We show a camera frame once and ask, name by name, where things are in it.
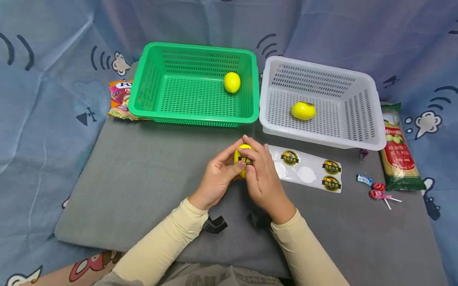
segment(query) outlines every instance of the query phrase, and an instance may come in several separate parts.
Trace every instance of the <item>gray table surface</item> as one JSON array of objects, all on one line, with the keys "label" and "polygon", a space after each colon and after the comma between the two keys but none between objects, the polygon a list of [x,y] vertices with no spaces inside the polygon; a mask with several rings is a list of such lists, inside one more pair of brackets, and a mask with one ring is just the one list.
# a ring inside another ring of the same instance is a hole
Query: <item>gray table surface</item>
[{"label": "gray table surface", "polygon": [[[363,174],[383,182],[377,152],[266,135],[257,122],[239,129],[130,122],[108,118],[57,227],[59,240],[126,251],[199,184],[207,161],[240,138],[296,149],[342,164],[342,193],[282,182],[289,198],[351,285],[446,285],[437,245],[419,193],[393,192],[403,203],[371,200]],[[225,263],[288,277],[270,233],[251,226],[243,181],[210,210],[228,227],[202,232],[180,262]]]}]

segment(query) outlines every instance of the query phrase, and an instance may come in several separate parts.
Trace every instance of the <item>beige long sleeve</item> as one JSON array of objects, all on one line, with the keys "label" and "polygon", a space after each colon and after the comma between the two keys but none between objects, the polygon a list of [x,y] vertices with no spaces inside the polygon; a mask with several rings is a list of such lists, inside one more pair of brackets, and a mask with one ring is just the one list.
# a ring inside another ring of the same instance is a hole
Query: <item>beige long sleeve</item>
[{"label": "beige long sleeve", "polygon": [[349,285],[298,210],[289,222],[271,226],[297,285]]},{"label": "beige long sleeve", "polygon": [[156,285],[183,249],[201,232],[208,211],[184,199],[116,264],[113,271],[123,280]]}]

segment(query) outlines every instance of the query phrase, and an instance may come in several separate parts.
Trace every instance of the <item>blue fabric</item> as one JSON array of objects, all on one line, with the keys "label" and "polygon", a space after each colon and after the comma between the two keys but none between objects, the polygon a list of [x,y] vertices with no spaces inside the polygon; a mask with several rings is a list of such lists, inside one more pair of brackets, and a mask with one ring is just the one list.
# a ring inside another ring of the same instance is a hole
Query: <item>blue fabric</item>
[{"label": "blue fabric", "polygon": [[371,75],[381,99],[403,104],[458,285],[457,12],[453,0],[1,0],[0,284],[99,251],[60,243],[53,230],[104,123],[108,83],[145,44],[166,41],[250,49],[260,72],[284,55]]}]

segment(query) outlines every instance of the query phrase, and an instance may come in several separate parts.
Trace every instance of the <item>candy bag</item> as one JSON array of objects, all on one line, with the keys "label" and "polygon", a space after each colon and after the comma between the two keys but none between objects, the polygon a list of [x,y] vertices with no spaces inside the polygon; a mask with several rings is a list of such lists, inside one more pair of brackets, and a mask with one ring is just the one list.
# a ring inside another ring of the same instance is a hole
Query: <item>candy bag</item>
[{"label": "candy bag", "polygon": [[420,178],[399,124],[400,109],[400,103],[382,105],[387,145],[380,151],[380,157],[385,171],[386,190],[423,190],[426,186]]},{"label": "candy bag", "polygon": [[127,104],[131,97],[132,81],[113,81],[110,82],[111,109],[107,115],[121,119],[147,120],[133,115]]}]

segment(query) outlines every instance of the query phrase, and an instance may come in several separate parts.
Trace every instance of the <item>round sticker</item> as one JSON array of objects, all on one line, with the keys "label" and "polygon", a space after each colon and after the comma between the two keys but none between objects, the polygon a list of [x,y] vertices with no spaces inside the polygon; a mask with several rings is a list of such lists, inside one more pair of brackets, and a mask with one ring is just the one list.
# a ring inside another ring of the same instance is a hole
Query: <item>round sticker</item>
[{"label": "round sticker", "polygon": [[342,171],[342,169],[339,167],[339,164],[331,160],[324,161],[322,167],[329,175],[336,175]]},{"label": "round sticker", "polygon": [[324,186],[324,189],[329,192],[337,192],[342,188],[339,180],[334,178],[333,176],[324,176],[321,184]]},{"label": "round sticker", "polygon": [[286,150],[283,152],[281,159],[283,163],[285,163],[288,166],[294,166],[299,163],[299,156],[297,156],[296,152],[291,151],[291,150]]}]

